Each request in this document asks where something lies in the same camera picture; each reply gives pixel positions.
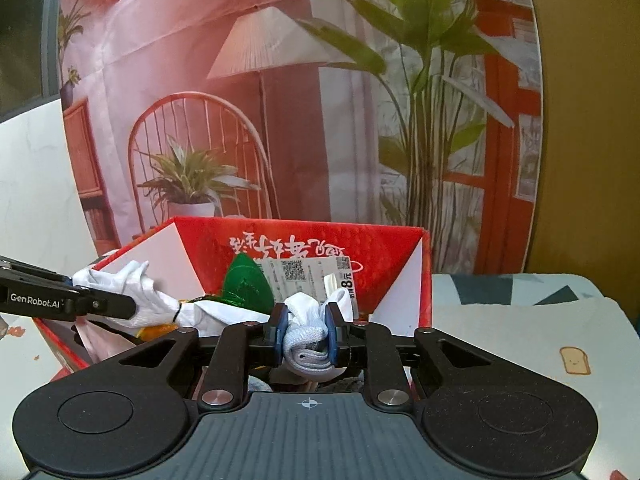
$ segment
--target toast illustration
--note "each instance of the toast illustration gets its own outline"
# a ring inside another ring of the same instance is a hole
[[[626,476],[616,469],[611,473],[609,480],[626,480]]]
[[[583,350],[575,346],[563,346],[560,349],[564,369],[571,375],[590,375],[589,359]]]

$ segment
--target lampshade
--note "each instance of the lampshade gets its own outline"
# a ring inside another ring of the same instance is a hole
[[[240,16],[222,45],[208,79],[299,63],[349,62],[316,40],[276,7]]]

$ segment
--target qr code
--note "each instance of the qr code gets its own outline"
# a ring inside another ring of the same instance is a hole
[[[348,256],[338,256],[335,259],[338,270],[351,270],[351,263]]]
[[[282,260],[286,282],[306,282],[305,269],[300,260]]]

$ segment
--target white pot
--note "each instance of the white pot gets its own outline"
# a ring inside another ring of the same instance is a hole
[[[174,204],[168,202],[169,216],[221,216],[220,210],[213,202],[204,204]]]

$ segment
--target white paper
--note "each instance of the white paper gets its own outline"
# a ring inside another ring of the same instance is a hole
[[[349,291],[353,319],[358,319],[358,301],[351,260],[348,256],[322,258],[262,258],[256,260],[273,291],[273,298],[282,302],[297,292],[304,292],[318,303],[326,301],[324,278],[333,274],[340,288]]]
[[[412,336],[420,324],[422,240],[402,268],[369,321],[388,326],[394,335]]]

